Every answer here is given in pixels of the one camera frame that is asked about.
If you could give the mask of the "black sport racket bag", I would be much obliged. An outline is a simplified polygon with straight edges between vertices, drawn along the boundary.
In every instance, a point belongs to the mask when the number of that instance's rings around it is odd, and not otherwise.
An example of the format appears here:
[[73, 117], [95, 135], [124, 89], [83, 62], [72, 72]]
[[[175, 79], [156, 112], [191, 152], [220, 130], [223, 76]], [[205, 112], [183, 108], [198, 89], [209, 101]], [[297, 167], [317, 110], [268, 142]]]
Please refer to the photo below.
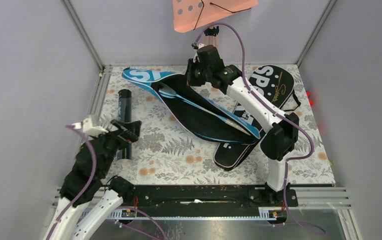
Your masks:
[[230, 171], [260, 146], [270, 160], [269, 166], [279, 168], [298, 139], [299, 117], [291, 110], [281, 109], [295, 96], [291, 73], [276, 65], [264, 65], [255, 69], [248, 80], [241, 76], [234, 80], [226, 94], [237, 101], [234, 115], [255, 127], [261, 137], [248, 145], [219, 144], [214, 154], [215, 164]]

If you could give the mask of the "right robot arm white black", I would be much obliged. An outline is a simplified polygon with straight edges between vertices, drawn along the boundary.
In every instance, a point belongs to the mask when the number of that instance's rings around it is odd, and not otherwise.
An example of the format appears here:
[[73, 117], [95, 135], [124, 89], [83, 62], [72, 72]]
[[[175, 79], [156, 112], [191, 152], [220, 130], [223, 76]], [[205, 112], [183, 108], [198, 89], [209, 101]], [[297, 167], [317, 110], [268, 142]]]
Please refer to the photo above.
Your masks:
[[264, 130], [260, 148], [269, 159], [267, 185], [270, 188], [265, 198], [270, 205], [280, 205], [286, 197], [283, 190], [287, 185], [285, 157], [294, 149], [298, 139], [298, 116], [275, 107], [250, 85], [244, 72], [236, 66], [225, 66], [215, 46], [201, 43], [192, 46], [196, 54], [188, 60], [188, 84], [196, 87], [211, 83], [241, 104]]

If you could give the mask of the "black shuttlecock tube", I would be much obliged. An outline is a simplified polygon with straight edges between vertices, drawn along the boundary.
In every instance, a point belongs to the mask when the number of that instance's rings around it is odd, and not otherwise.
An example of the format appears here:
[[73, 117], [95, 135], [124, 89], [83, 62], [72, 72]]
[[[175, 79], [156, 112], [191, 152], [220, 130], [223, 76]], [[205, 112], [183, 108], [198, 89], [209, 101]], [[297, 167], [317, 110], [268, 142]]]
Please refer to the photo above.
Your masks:
[[[132, 93], [128, 89], [118, 91], [118, 120], [122, 123], [131, 121]], [[132, 157], [132, 146], [129, 145], [123, 150], [117, 152], [117, 159], [130, 160]]]

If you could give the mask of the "blue racket bag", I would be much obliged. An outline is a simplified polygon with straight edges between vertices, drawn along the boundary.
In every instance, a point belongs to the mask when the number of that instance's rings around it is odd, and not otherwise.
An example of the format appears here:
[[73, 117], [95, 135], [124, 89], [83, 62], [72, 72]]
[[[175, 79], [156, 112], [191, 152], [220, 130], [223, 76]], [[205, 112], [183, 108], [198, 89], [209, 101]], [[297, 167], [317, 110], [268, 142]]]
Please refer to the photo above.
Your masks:
[[[203, 140], [249, 145], [261, 139], [261, 134], [256, 127], [187, 86], [186, 77], [183, 74], [128, 67], [123, 70], [122, 77], [158, 98], [183, 128]], [[177, 94], [197, 105], [232, 120], [244, 128], [249, 135], [231, 127], [217, 117], [181, 101], [179, 98], [162, 96], [159, 93], [161, 83], [171, 87]]]

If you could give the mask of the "blue racket white grip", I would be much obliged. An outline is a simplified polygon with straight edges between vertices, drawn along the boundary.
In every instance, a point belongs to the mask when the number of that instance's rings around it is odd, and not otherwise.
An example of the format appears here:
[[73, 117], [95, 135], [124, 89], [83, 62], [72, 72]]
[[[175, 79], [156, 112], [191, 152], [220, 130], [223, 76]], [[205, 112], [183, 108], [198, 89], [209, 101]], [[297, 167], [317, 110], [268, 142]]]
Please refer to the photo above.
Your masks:
[[185, 102], [185, 103], [187, 103], [187, 104], [189, 104], [189, 105], [191, 105], [193, 107], [196, 107], [197, 109], [200, 109], [200, 110], [202, 110], [204, 112], [207, 112], [207, 113], [217, 117], [218, 119], [222, 120], [224, 123], [230, 125], [231, 127], [233, 127], [235, 129], [237, 129], [237, 130], [239, 130], [239, 131], [249, 135], [249, 133], [244, 128], [242, 128], [241, 126], [239, 126], [237, 123], [233, 122], [232, 120], [229, 120], [229, 119], [227, 119], [227, 118], [225, 118], [223, 116], [220, 116], [220, 115], [218, 115], [218, 114], [216, 114], [216, 113], [214, 113], [214, 112], [212, 112], [210, 110], [207, 110], [207, 109], [201, 107], [200, 105], [197, 105], [193, 101], [190, 101], [190, 100], [186, 99], [185, 97], [182, 97], [181, 95], [177, 94], [171, 87], [167, 86], [164, 83], [161, 83], [160, 86], [161, 87], [159, 88], [159, 93], [162, 96], [164, 96], [166, 98], [170, 98], [170, 99], [178, 98], [181, 101], [183, 101], [183, 102]]

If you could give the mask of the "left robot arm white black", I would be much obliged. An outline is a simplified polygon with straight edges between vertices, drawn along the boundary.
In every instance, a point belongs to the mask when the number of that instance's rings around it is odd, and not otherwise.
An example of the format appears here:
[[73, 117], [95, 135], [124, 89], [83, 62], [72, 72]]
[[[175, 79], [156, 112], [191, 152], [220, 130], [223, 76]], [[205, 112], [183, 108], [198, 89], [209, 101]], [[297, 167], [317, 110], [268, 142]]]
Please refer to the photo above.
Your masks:
[[88, 240], [111, 212], [133, 201], [133, 185], [118, 177], [110, 183], [97, 206], [81, 218], [102, 187], [102, 180], [107, 176], [117, 152], [139, 140], [140, 120], [122, 123], [114, 119], [110, 124], [116, 129], [100, 126], [92, 116], [88, 116], [66, 126], [82, 138], [83, 144], [61, 186], [57, 208], [44, 239]]

